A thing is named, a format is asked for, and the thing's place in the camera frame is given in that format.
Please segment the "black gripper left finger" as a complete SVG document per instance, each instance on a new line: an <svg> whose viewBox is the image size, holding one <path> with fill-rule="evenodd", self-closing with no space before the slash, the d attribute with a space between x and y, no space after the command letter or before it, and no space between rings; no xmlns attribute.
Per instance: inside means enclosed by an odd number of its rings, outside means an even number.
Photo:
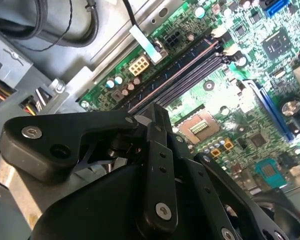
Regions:
<svg viewBox="0 0 300 240"><path fill-rule="evenodd" d="M0 136L0 185L33 229L57 201L125 166L172 167L162 107L15 117Z"/></svg>

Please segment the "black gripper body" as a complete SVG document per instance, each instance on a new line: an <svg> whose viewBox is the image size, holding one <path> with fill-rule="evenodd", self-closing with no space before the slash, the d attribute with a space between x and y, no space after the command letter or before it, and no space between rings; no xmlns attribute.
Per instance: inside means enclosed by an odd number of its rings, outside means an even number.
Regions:
<svg viewBox="0 0 300 240"><path fill-rule="evenodd" d="M171 166L130 165L51 205L33 240L212 240L206 215Z"/></svg>

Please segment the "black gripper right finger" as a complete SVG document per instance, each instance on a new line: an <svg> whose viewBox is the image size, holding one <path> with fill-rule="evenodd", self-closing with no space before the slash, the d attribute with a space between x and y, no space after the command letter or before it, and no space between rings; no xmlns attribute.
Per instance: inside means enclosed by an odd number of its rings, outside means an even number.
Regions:
<svg viewBox="0 0 300 240"><path fill-rule="evenodd" d="M161 112L168 145L177 158L175 167L181 168L184 184L193 188L199 200L212 233L210 239L288 239L284 231L215 161L203 153L191 155L183 138L173 133L168 111L163 108Z"/></svg>

